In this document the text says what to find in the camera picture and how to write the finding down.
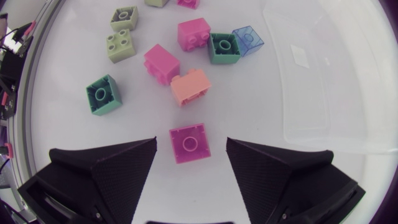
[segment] blue transparent lego brick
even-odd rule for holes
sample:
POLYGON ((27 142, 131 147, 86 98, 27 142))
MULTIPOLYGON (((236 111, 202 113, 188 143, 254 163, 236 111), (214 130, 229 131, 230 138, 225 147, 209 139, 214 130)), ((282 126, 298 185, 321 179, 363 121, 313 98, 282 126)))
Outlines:
POLYGON ((258 51, 264 42, 251 26, 243 27, 232 31, 237 37, 242 57, 258 51))

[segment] mint green lego brick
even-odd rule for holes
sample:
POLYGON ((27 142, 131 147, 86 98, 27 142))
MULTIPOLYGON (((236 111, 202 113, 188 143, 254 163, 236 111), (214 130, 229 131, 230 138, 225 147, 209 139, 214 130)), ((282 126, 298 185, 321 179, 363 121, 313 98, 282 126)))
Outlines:
POLYGON ((145 0, 148 6, 163 7, 169 0, 145 0))
POLYGON ((210 34, 208 51, 212 64, 236 63, 241 58, 234 34, 210 34))
POLYGON ((111 20, 113 31, 119 32, 123 29, 133 30, 136 28, 138 21, 137 6, 124 7, 117 9, 111 20))
POLYGON ((92 114, 101 116, 122 105, 118 86, 110 75, 86 87, 86 92, 92 114))
POLYGON ((129 29, 121 30, 118 33, 106 38, 108 57, 113 63, 118 63, 136 54, 129 29))

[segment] pink 2x2 lego brick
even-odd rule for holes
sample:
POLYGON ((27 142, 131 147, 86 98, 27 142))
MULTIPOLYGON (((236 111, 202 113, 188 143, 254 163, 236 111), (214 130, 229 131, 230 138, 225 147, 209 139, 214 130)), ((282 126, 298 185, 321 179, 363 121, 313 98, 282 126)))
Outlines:
POLYGON ((177 4, 190 9, 196 9, 200 4, 200 0, 177 0, 177 4))
POLYGON ((169 85, 173 77, 180 74, 180 61, 159 44, 145 55, 144 65, 149 74, 161 85, 169 85))
POLYGON ((170 130, 170 138, 178 164, 211 156, 203 123, 170 130))
POLYGON ((180 23, 178 25, 178 43, 182 50, 191 52, 196 47, 206 46, 210 29, 204 18, 180 23))

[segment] lego stud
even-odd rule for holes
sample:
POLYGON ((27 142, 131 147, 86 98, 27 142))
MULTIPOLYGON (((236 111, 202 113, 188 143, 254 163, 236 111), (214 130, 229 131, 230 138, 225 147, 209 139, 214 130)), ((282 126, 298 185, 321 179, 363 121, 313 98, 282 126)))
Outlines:
POLYGON ((205 41, 199 41, 199 47, 204 47, 206 46, 207 42, 205 41))
POLYGON ((231 43, 229 43, 227 40, 222 40, 220 41, 220 52, 221 53, 227 53, 231 49, 231 43))
POLYGON ((173 82, 173 81, 175 81, 175 80, 178 80, 179 78, 181 78, 181 76, 180 76, 180 75, 176 75, 176 76, 174 76, 174 77, 172 78, 172 82, 173 82))
POLYGON ((202 40, 207 40, 207 39, 209 39, 209 36, 210 36, 210 34, 209 34, 209 33, 206 33, 206 32, 204 32, 204 33, 202 33, 202 34, 200 35, 200 37, 201 37, 202 40))
POLYGON ((111 50, 114 50, 115 48, 116 48, 116 46, 115 46, 114 44, 112 44, 112 45, 110 45, 110 46, 108 47, 108 50, 111 51, 111 50))
POLYGON ((119 32, 119 35, 126 35, 126 31, 125 31, 125 30, 121 30, 121 31, 119 32))
POLYGON ((182 141, 182 147, 188 152, 193 152, 198 148, 198 140, 194 137, 186 137, 182 141))
POLYGON ((187 47, 187 51, 192 51, 193 49, 195 49, 195 46, 194 45, 192 45, 192 44, 190 44, 190 45, 188 45, 188 47, 187 47))
POLYGON ((120 41, 121 45, 126 45, 128 43, 128 41, 126 39, 123 39, 122 41, 120 41))
POLYGON ((107 38, 108 41, 112 41, 113 39, 114 39, 113 35, 110 35, 110 36, 107 38))
POLYGON ((194 36, 190 36, 190 37, 188 38, 188 43, 190 43, 190 44, 194 44, 196 41, 197 41, 197 38, 194 37, 194 36))
POLYGON ((122 12, 122 13, 119 14, 119 19, 120 20, 125 20, 128 15, 129 15, 128 12, 122 12))
POLYGON ((110 97, 104 88, 99 88, 95 91, 95 99, 97 101, 106 101, 110 97))
POLYGON ((248 42, 253 42, 254 38, 250 34, 244 34, 243 37, 248 41, 248 42))

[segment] lego block underside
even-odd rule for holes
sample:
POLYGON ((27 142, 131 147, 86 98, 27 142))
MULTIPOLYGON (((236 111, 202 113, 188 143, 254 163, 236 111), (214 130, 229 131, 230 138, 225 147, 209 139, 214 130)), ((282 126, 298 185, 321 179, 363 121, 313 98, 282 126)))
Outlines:
POLYGON ((91 112, 95 115, 106 114, 122 105, 116 82, 105 77, 86 88, 91 112))
POLYGON ((196 9, 199 6, 200 0, 177 0, 179 6, 196 9))
POLYGON ((170 130, 176 163, 210 157, 210 149, 203 124, 170 130))
POLYGON ((211 63, 236 63, 241 58, 234 34, 210 34, 208 49, 211 63))
POLYGON ((137 6, 124 7, 116 9, 111 20, 111 27, 115 32, 119 32, 123 29, 133 30, 136 28, 137 21, 137 6))
POLYGON ((242 57, 259 50, 264 45, 262 39, 251 26, 236 29, 233 34, 237 38, 242 57))

